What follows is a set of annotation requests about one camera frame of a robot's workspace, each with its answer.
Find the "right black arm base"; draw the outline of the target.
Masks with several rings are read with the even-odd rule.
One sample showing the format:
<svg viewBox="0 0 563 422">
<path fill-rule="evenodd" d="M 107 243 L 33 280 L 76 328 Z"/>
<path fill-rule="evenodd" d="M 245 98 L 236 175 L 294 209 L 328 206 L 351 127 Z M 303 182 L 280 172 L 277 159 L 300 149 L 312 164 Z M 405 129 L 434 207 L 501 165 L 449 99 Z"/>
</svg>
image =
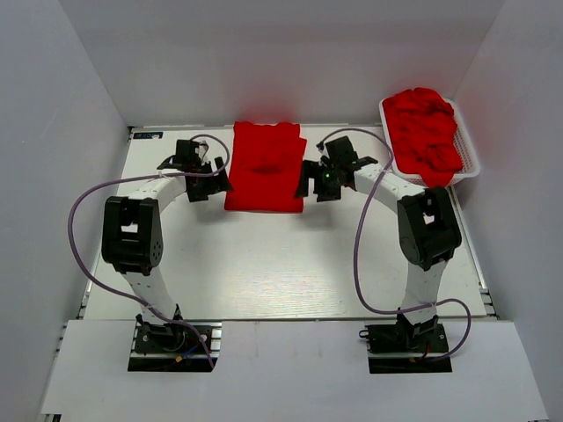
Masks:
<svg viewBox="0 0 563 422">
<path fill-rule="evenodd" d="M 371 375 L 446 374 L 452 372 L 450 351 L 442 324 L 415 338 L 395 324 L 370 324 L 358 336 L 367 344 Z"/>
</svg>

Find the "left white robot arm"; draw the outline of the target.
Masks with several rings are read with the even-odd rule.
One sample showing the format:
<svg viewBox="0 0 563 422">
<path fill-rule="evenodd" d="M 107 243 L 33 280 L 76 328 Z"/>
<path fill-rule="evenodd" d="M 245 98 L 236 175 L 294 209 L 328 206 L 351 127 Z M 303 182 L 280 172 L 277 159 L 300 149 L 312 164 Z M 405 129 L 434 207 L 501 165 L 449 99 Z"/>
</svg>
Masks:
<svg viewBox="0 0 563 422">
<path fill-rule="evenodd" d="M 140 301 L 137 322 L 158 339 L 178 341 L 186 331 L 179 305 L 170 296 L 159 264 L 164 254 L 161 213 L 178 197 L 190 203 L 232 190 L 222 157 L 207 158 L 203 135 L 176 141 L 175 154 L 157 168 L 164 174 L 128 196 L 106 200 L 101 252 Z"/>
</svg>

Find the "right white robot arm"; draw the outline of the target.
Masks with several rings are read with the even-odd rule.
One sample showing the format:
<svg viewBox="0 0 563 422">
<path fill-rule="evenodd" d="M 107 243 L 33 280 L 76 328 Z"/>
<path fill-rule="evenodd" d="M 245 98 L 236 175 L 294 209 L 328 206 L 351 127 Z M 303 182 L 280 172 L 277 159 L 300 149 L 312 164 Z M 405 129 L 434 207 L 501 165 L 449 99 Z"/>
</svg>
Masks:
<svg viewBox="0 0 563 422">
<path fill-rule="evenodd" d="M 436 305 L 442 275 L 462 236 L 445 188 L 424 188 L 388 172 L 375 158 L 360 157 L 343 136 L 320 143 L 318 161 L 302 163 L 296 197 L 314 193 L 319 202 L 340 200 L 343 188 L 390 209 L 407 263 L 402 303 L 395 324 L 372 325 L 366 338 L 373 353 L 427 353 L 440 336 Z"/>
</svg>

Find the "blue label sticker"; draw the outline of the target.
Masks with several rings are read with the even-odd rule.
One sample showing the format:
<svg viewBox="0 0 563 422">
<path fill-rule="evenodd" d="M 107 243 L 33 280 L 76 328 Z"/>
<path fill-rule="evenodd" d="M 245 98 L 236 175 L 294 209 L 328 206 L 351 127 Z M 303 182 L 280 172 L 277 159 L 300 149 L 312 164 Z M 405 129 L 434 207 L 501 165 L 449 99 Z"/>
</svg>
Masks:
<svg viewBox="0 0 563 422">
<path fill-rule="evenodd" d="M 152 139 L 162 139 L 164 133 L 162 131 L 152 131 L 152 132 L 134 132 L 132 138 L 135 140 L 152 140 Z"/>
</svg>

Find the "red t shirt pile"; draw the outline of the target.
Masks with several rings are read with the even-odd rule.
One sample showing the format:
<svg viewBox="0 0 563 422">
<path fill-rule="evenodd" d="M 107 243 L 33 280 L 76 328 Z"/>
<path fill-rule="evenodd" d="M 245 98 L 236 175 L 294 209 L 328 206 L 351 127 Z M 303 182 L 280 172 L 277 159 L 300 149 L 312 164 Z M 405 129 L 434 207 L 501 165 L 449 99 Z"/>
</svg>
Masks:
<svg viewBox="0 0 563 422">
<path fill-rule="evenodd" d="M 405 90 L 383 101 L 398 169 L 428 187 L 445 187 L 463 169 L 454 145 L 454 109 L 429 88 Z"/>
</svg>

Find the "white plastic basket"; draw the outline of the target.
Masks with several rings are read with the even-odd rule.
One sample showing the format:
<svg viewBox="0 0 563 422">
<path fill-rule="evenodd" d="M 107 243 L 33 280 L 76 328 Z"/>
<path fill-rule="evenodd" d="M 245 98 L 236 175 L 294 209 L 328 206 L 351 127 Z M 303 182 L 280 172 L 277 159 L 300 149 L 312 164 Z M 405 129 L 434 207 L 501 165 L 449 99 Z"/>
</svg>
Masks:
<svg viewBox="0 0 563 422">
<path fill-rule="evenodd" d="M 455 133 L 454 145 L 455 145 L 455 148 L 457 150 L 457 153 L 461 156 L 461 159 L 462 159 L 462 162 L 463 162 L 463 169 L 461 171 L 455 173 L 452 180 L 446 185 L 446 186 L 453 186 L 454 184 L 460 182 L 463 179 L 476 177 L 480 172 L 480 166 L 479 166 L 479 160 L 478 160 L 476 152 L 475 152 L 475 148 L 472 145 L 471 137 L 468 134 L 468 131 L 467 131 L 465 124 L 464 124 L 464 121 L 463 121 L 463 117 L 462 117 L 461 113 L 458 111 L 456 104 L 450 99 L 447 99 L 447 98 L 444 98 L 444 97 L 442 97 L 442 98 L 447 103 L 449 103 L 452 106 L 452 108 L 454 109 L 454 119 L 455 119 L 455 122 L 457 123 L 457 131 Z M 379 112 L 380 112 L 380 116 L 381 116 L 383 130 L 384 130 L 384 138 L 385 138 L 387 144 L 392 149 L 391 138 L 390 138 L 390 135 L 389 135 L 389 132 L 388 132 L 388 127 L 386 125 L 386 119 L 385 119 L 385 116 L 384 116 L 383 101 L 384 101 L 384 99 L 381 100 L 380 103 L 379 103 Z M 420 176 L 405 174 L 405 173 L 401 172 L 398 169 L 398 166 L 395 162 L 395 157 L 393 158 L 393 162 L 392 162 L 391 167 L 392 167 L 392 171 L 396 175 L 400 176 L 401 178 L 408 180 L 408 181 L 411 181 L 415 184 L 425 186 L 425 184 L 422 181 Z"/>
</svg>

